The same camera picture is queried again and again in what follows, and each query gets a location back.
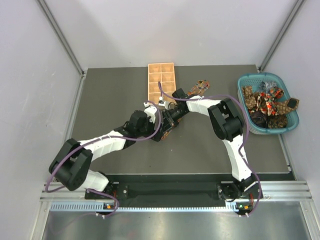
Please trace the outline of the colourful banana print tie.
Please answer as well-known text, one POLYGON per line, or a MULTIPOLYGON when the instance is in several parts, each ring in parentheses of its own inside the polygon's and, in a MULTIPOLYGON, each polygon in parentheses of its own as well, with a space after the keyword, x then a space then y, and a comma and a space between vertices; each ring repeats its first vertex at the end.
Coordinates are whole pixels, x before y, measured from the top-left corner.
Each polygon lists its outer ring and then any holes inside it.
POLYGON ((187 95, 203 96, 205 91, 210 88, 210 82, 207 80, 198 80, 196 84, 188 91, 187 95))

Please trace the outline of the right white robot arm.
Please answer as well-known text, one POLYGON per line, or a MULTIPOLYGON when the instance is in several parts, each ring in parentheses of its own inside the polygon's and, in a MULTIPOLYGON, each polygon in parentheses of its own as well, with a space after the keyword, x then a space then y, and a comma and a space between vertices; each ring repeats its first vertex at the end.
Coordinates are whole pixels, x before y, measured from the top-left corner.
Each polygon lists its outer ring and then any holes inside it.
POLYGON ((163 135, 177 127, 179 121, 188 113, 198 113, 209 117, 215 135, 222 140, 231 163, 232 183, 220 185, 220 194, 225 199, 245 198, 252 193, 257 176, 249 166, 244 143, 245 123, 234 102, 229 97, 214 100, 198 94, 187 95, 180 88, 173 92, 176 101, 173 108, 167 107, 162 112, 163 135))

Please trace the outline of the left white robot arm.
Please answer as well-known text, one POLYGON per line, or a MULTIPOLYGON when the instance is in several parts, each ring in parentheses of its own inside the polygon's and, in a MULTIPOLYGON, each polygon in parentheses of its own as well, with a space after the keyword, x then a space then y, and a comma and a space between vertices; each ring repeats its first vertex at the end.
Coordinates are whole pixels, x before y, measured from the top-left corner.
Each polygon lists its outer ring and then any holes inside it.
POLYGON ((160 128, 160 110, 154 106, 136 110, 124 125, 107 134, 82 141, 68 139, 49 166, 49 173, 69 191, 92 189, 102 198, 109 198, 114 191, 113 185, 103 173, 90 170, 91 163, 138 141, 155 137, 160 128))

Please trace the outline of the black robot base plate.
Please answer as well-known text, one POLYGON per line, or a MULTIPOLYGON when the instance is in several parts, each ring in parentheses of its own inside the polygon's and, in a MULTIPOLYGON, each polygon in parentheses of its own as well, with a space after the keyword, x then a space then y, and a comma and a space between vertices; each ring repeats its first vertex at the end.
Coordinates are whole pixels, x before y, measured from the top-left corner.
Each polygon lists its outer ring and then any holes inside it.
POLYGON ((227 200, 261 199, 255 176, 231 174, 112 174, 103 191, 122 207, 209 207, 227 200))

